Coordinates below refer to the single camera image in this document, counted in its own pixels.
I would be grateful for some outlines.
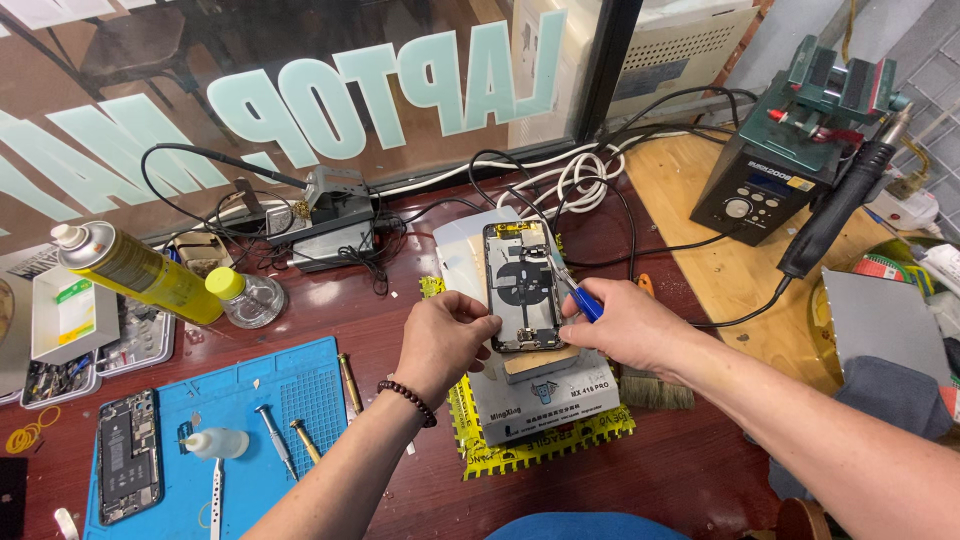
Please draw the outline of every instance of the brush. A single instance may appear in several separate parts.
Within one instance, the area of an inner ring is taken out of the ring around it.
[[[650,276],[640,274],[636,284],[654,296]],[[620,364],[620,401],[626,405],[654,409],[691,409],[693,390],[686,386],[663,382],[649,371],[634,369]]]

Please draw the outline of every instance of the person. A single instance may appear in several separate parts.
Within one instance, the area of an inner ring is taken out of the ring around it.
[[[960,503],[960,455],[839,404],[690,327],[630,282],[587,278],[581,286],[604,314],[561,328],[561,338],[597,349],[636,369],[687,386],[729,415],[783,464],[854,538],[955,538]],[[576,314],[567,297],[564,317]],[[447,291],[414,306],[404,327],[394,380],[431,410],[465,371],[480,371],[483,347],[500,327],[476,300]],[[316,465],[248,531],[246,538],[360,538],[400,456],[424,415],[385,390]],[[538,536],[684,538],[647,522],[623,527],[626,514],[600,514],[587,534],[575,514],[528,516],[492,538]],[[530,528],[531,520],[553,523]]]

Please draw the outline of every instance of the wooden desk surface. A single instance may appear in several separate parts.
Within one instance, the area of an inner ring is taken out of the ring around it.
[[[516,176],[510,181],[517,182]],[[502,183],[482,185],[496,191]],[[640,230],[640,245],[662,246],[626,175],[619,184]],[[407,199],[394,208],[411,215],[449,196],[467,196],[482,204],[464,186]],[[560,232],[572,258],[602,260],[628,252],[629,229],[619,205],[611,196],[597,211],[564,215]],[[363,268],[311,274],[290,269],[276,276],[290,305],[272,325],[244,331],[221,319],[187,338],[183,323],[178,323],[170,360],[105,380],[96,394],[62,405],[60,419],[42,432],[42,446],[38,442],[20,454],[30,459],[26,538],[54,538],[53,514],[60,507],[79,515],[77,526],[83,530],[100,404],[325,335],[336,336],[340,351],[350,354],[360,394],[368,403],[376,383],[396,368],[404,320],[420,299],[418,278],[439,275],[433,229],[470,213],[465,206],[449,204],[413,224],[402,253],[386,268],[396,298],[374,296]],[[244,262],[243,271],[251,272]],[[669,254],[637,264],[638,271],[655,280],[657,296],[667,306],[684,318],[706,316]],[[626,264],[580,274],[622,279]],[[400,460],[367,536],[482,538],[513,519],[543,511],[630,512],[693,538],[735,539],[748,529],[775,523],[779,502],[767,485],[767,454],[748,443],[719,409],[698,398],[692,411],[633,413],[637,429],[632,436],[509,475],[467,482],[460,480],[464,465],[454,447],[452,426],[441,422],[422,430],[415,439],[417,452]],[[447,414],[444,405],[437,415],[443,419]],[[18,405],[0,407],[0,436],[6,439],[36,416],[36,411]],[[207,535],[198,527],[198,538]]]
[[[717,232],[690,221],[690,213],[721,145],[694,135],[646,142],[628,154],[627,174],[667,245],[705,240]],[[777,263],[790,243],[788,229],[799,230],[810,213],[801,210],[759,246],[724,238],[702,248],[674,252],[711,321],[730,321],[766,304],[783,277]],[[836,242],[803,281],[793,281],[769,311],[745,323],[719,329],[731,347],[759,358],[786,375],[832,395],[838,381],[817,359],[806,325],[810,290],[820,265],[834,267],[859,257],[890,234],[866,212],[857,210]]]

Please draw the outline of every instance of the gold screwdriver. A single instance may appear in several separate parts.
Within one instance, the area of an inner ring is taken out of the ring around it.
[[[303,446],[306,447],[306,452],[310,454],[310,459],[313,459],[314,463],[320,463],[320,451],[317,450],[317,447],[313,446],[310,435],[306,434],[306,430],[303,428],[303,421],[298,418],[290,423],[290,427],[297,430],[297,435],[299,435],[300,440],[303,441]]]
[[[360,401],[360,392],[357,391],[357,383],[353,380],[353,370],[350,369],[349,358],[340,353],[337,355],[340,365],[344,368],[344,379],[347,382],[347,391],[350,393],[350,399],[353,400],[353,412],[360,414],[363,412],[363,402]]]

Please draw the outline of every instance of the glass window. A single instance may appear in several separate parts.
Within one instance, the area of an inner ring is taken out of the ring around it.
[[[601,0],[0,0],[0,254],[60,222],[194,225],[140,173],[188,143],[384,184],[482,148],[569,141]],[[208,214],[300,191],[184,152],[150,178]]]

